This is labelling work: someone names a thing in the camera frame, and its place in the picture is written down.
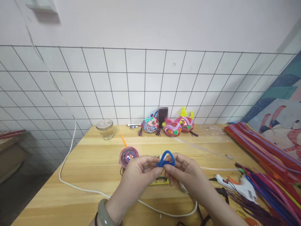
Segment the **jar lid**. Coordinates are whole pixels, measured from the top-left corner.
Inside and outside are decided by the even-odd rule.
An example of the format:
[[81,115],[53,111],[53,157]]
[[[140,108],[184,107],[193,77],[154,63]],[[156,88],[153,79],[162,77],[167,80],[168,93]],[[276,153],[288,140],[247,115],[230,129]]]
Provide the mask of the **jar lid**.
[[96,128],[104,130],[113,125],[113,121],[111,119],[103,119],[96,124]]

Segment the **hand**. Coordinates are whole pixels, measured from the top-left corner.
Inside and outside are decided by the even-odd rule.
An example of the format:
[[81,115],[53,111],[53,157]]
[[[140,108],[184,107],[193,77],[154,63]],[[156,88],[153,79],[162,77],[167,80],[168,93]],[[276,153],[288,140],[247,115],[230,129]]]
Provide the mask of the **hand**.
[[[173,153],[173,156],[175,167],[164,165],[165,177],[168,177],[169,185],[173,186],[174,179],[177,179],[197,202],[204,205],[208,202],[208,197],[216,193],[214,187],[194,159],[179,153]],[[165,160],[171,161],[170,155]]]
[[145,188],[163,172],[163,168],[156,167],[159,161],[160,159],[148,155],[129,161],[118,188],[106,203],[106,210],[117,225],[141,197]]

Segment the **floor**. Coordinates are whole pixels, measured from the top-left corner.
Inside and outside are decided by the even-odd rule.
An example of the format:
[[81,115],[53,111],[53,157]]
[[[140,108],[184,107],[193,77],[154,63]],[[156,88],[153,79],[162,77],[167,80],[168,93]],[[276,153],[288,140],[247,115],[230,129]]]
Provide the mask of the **floor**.
[[0,184],[0,225],[10,226],[51,175],[24,175],[22,168]]

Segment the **right hand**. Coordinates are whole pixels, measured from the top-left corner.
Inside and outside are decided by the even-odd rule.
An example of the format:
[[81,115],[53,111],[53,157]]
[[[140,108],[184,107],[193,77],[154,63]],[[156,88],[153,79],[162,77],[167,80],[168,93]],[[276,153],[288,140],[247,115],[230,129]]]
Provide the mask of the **right hand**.
[[[174,179],[181,182],[188,193],[193,196],[200,204],[208,200],[208,196],[216,193],[214,187],[201,170],[198,163],[191,158],[179,153],[173,153],[175,167],[164,165],[165,177],[169,179],[169,185],[174,185]],[[166,161],[171,161],[171,156],[167,156]]]

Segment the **painting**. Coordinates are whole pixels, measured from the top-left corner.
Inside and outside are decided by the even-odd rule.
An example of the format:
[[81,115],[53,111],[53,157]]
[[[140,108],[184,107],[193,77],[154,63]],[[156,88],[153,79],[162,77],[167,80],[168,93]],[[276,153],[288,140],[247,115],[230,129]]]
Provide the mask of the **painting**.
[[248,123],[284,152],[301,161],[301,52],[241,122]]

